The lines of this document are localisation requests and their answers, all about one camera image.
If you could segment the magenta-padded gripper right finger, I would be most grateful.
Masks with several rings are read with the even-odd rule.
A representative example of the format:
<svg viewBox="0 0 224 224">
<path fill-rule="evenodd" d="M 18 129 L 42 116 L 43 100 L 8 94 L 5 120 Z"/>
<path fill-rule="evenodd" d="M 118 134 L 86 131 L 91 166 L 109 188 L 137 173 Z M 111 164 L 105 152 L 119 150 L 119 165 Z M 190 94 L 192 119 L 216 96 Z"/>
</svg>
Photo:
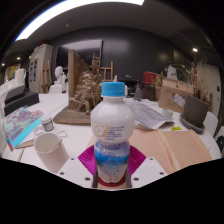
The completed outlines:
<svg viewBox="0 0 224 224">
<path fill-rule="evenodd" d="M 134 146 L 130 147 L 126 171 L 128 188 L 140 188 L 165 176 L 167 172 L 154 157 L 146 157 Z"/>
</svg>

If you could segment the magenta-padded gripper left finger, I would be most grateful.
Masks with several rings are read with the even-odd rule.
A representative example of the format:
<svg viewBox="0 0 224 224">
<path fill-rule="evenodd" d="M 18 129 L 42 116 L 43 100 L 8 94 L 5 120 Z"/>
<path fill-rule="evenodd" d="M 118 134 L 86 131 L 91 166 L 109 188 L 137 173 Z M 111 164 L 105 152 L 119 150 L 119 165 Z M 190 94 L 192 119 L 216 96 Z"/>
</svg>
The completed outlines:
<svg viewBox="0 0 224 224">
<path fill-rule="evenodd" d="M 94 147 L 88 147 L 78 157 L 69 158 L 57 175 L 84 188 L 97 188 L 98 173 Z"/>
</svg>

